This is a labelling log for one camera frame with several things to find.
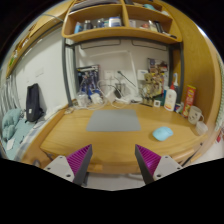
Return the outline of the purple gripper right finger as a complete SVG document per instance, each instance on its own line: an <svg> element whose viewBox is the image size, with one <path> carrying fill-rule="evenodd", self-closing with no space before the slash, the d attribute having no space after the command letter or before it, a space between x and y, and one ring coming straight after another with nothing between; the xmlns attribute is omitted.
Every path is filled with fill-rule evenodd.
<svg viewBox="0 0 224 224"><path fill-rule="evenodd" d="M170 156L159 156L140 145L135 145L135 156L145 184L150 184L182 169L182 166Z"/></svg>

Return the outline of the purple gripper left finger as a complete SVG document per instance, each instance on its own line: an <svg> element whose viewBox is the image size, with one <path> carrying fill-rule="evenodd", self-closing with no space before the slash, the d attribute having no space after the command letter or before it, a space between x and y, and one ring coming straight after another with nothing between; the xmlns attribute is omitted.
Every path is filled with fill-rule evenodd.
<svg viewBox="0 0 224 224"><path fill-rule="evenodd" d="M87 145L68 156L59 155L44 170L81 186L91 157L92 145Z"/></svg>

